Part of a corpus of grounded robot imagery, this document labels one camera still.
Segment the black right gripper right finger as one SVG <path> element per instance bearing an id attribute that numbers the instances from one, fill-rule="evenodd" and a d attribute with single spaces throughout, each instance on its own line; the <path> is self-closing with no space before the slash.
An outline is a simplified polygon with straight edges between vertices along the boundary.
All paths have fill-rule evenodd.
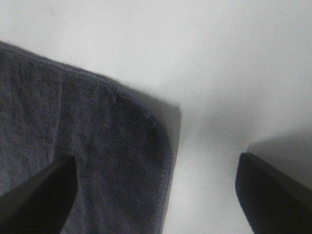
<path id="1" fill-rule="evenodd" d="M 311 190 L 256 155 L 240 155 L 235 191 L 253 233 L 312 232 Z"/>

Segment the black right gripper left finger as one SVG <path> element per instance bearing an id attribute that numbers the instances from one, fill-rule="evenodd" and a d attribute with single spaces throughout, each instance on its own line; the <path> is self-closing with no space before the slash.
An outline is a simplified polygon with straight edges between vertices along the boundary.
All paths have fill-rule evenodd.
<path id="1" fill-rule="evenodd" d="M 74 156 L 61 156 L 0 197 L 2 234 L 59 234 L 78 190 Z"/>

